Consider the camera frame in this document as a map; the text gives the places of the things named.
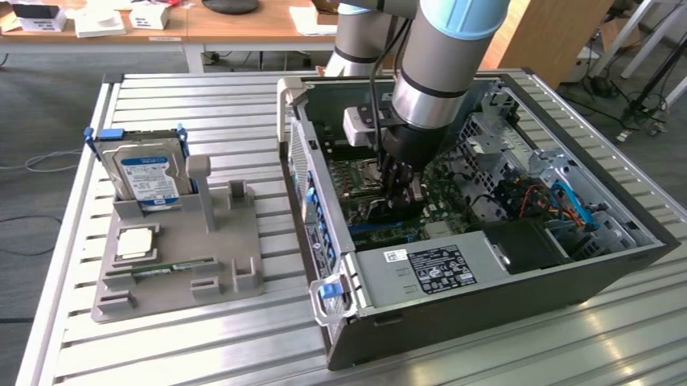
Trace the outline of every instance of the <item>hard drive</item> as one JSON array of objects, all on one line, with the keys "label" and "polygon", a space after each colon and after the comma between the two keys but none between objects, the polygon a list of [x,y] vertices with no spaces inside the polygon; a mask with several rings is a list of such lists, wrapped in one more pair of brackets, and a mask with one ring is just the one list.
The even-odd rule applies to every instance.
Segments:
[{"label": "hard drive", "polygon": [[181,127],[149,132],[104,129],[95,138],[87,133],[117,198],[137,201],[143,211],[177,207],[179,197],[195,192],[185,172],[185,137]]}]

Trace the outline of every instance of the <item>white box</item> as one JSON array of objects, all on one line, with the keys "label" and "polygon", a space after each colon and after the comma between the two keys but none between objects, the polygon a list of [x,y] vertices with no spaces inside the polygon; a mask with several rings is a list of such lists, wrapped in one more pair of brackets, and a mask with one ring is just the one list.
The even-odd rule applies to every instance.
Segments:
[{"label": "white box", "polygon": [[584,79],[584,75],[587,74],[587,69],[593,68],[593,64],[599,60],[599,55],[589,50],[587,46],[581,47],[581,51],[577,54],[577,59],[575,60],[575,64],[569,69],[568,76],[563,83],[577,83]]},{"label": "white box", "polygon": [[131,26],[147,30],[164,30],[168,23],[169,11],[163,4],[133,6],[129,13]]},{"label": "white box", "polygon": [[77,38],[127,33],[121,15],[115,10],[85,10],[85,13],[75,18],[75,30]]},{"label": "white box", "polygon": [[61,32],[66,24],[64,10],[54,15],[54,18],[17,18],[21,29],[28,32]]}]

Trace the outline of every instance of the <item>robotic arm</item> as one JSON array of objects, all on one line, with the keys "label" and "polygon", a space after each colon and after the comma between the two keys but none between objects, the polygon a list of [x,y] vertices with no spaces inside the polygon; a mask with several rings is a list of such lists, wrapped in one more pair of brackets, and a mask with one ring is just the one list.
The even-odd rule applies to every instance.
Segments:
[{"label": "robotic arm", "polygon": [[[348,5],[341,5],[328,76],[369,75],[389,36],[396,33],[392,15],[415,19],[391,108],[380,112],[385,114],[385,133],[381,149],[376,149],[381,153],[379,167],[388,205],[401,207],[419,194],[419,174],[437,155],[447,127],[457,116],[463,95],[505,19],[509,0],[344,2]],[[344,115],[349,140],[371,129],[356,123],[369,120],[351,117],[357,113],[351,108]]]}]

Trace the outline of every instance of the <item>gray carpet floor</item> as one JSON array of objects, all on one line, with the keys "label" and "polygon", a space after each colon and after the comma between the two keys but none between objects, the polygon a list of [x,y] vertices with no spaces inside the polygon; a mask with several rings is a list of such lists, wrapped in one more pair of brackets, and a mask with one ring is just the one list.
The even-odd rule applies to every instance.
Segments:
[{"label": "gray carpet floor", "polygon": [[[631,80],[620,80],[617,73],[629,62],[631,54],[617,59],[611,79],[625,93],[640,90],[657,68],[668,47],[659,47]],[[313,55],[313,64],[327,62],[327,53]],[[257,54],[245,60],[245,53],[235,52],[220,63],[207,66],[208,72],[255,71]],[[265,70],[283,69],[283,54],[265,55]],[[303,69],[301,58],[289,56],[288,69]],[[26,158],[56,150],[80,147],[81,132],[91,120],[96,104],[101,74],[187,72],[181,54],[97,54],[97,55],[10,55],[0,68],[0,166],[21,164]],[[665,95],[687,75],[687,60],[679,63],[665,85]],[[579,85],[565,85],[560,92],[577,101],[619,116],[625,106],[623,97],[595,100]],[[636,133],[620,146],[645,173],[673,198],[687,203],[687,98],[676,103],[668,116],[668,132],[657,138]],[[573,105],[587,115],[591,111]],[[587,119],[613,138],[621,128],[612,119],[593,113]],[[68,156],[46,162],[45,167],[75,163]],[[0,170],[0,220],[20,215],[60,217],[69,197],[75,170],[52,174],[24,170]],[[50,254],[22,257],[21,253],[49,248],[57,237],[57,224],[48,219],[17,220],[0,224],[0,318],[30,318],[41,295],[42,280]],[[30,324],[0,323],[0,385],[13,384]]]}]

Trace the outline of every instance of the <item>blue cable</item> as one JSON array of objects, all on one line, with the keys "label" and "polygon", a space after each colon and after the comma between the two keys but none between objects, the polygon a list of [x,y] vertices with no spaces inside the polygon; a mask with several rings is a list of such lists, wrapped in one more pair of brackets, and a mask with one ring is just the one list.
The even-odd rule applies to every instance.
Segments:
[{"label": "blue cable", "polygon": [[593,229],[599,229],[599,223],[593,220],[593,217],[591,216],[591,212],[588,209],[584,209],[581,207],[581,204],[580,204],[580,201],[577,200],[577,196],[575,195],[575,192],[572,191],[572,188],[568,186],[567,183],[561,183],[560,181],[556,181],[552,185],[551,185],[551,188],[553,189],[555,187],[561,187],[563,190],[565,191],[565,195],[568,195],[568,198],[569,198],[569,202],[572,203],[572,205],[575,206],[575,210],[577,211],[577,213],[580,214],[581,216],[581,219],[584,220],[585,223],[591,224],[591,226],[593,226]]}]

